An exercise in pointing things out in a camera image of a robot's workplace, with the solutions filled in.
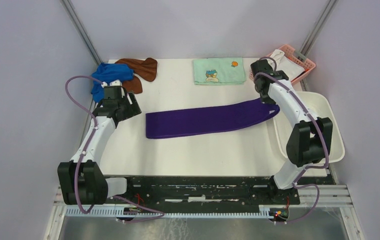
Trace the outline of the purple towel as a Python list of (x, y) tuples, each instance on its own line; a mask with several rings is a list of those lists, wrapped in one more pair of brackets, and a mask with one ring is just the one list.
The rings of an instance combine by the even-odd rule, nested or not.
[(150, 112), (145, 115), (148, 139), (169, 139), (236, 131), (265, 122), (280, 112), (259, 98), (222, 106)]

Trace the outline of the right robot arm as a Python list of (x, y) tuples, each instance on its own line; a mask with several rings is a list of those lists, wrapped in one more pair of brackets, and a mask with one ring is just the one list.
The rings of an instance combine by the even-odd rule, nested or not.
[(308, 169), (325, 169), (330, 162), (333, 123), (309, 110), (294, 90), (288, 76), (262, 57), (250, 65), (255, 90), (265, 104), (277, 104), (286, 116), (292, 131), (286, 144), (288, 160), (272, 176), (267, 199), (280, 204), (287, 198), (287, 189), (295, 188)]

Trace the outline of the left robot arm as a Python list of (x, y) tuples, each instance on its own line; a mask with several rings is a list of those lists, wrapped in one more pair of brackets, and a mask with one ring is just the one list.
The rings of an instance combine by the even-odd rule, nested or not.
[(116, 196), (128, 204), (136, 191), (124, 177), (105, 177), (99, 167), (103, 152), (120, 122), (141, 114), (135, 94), (123, 86), (105, 87), (104, 98), (90, 113), (88, 132), (78, 151), (57, 168), (67, 205), (102, 205)]

